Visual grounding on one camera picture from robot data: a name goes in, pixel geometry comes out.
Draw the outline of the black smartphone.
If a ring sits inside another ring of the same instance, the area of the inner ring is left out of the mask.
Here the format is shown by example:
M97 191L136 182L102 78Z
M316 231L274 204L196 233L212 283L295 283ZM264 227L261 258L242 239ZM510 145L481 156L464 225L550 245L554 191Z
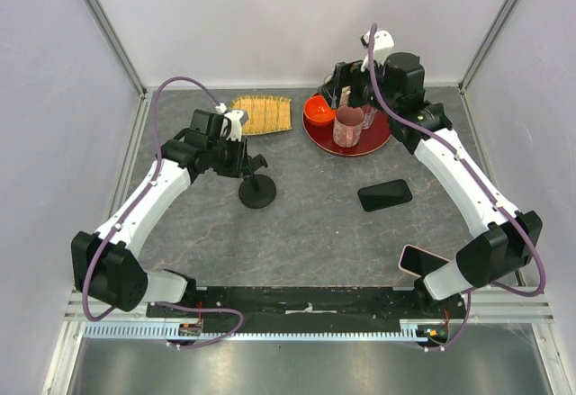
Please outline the black smartphone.
M359 201L366 212L388 209L412 201L412 193L403 179L361 188L357 192Z

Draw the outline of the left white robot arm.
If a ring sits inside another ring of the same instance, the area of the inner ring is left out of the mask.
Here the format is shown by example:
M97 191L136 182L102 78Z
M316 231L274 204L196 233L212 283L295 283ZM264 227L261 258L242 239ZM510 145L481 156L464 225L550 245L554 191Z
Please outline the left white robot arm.
M195 111L190 126L161 146L159 159L121 208L94 233L75 235L74 279L84 305L94 298L131 311L142 302L165 302L178 317L194 313L198 297L187 289L191 279L168 270L144 270L140 251L166 210L199 175L209 169L231 178L246 173L248 141L242 127L247 121L244 110Z

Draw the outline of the black round-base phone stand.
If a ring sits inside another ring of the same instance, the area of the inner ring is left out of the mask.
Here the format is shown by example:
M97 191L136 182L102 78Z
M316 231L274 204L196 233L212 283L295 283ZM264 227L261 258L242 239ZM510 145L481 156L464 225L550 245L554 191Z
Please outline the black round-base phone stand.
M257 174L261 167L268 167L265 157L261 154L248 156L242 169L242 183L238 189L240 201L250 209L263 209L272 203L276 196L274 180L262 174Z

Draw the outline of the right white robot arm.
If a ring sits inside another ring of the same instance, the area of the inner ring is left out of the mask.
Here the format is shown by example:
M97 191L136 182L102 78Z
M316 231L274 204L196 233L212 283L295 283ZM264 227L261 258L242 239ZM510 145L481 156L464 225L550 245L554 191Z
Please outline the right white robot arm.
M543 293L546 275L536 250L543 222L522 212L491 183L465 150L441 103L431 103L418 56L393 53L384 62L338 62L319 93L336 108L344 90L350 107L370 105L385 113L392 136L444 187L461 212L472 241L455 258L420 278L413 309L433 317L445 299L489 284L534 263L539 282L528 296Z

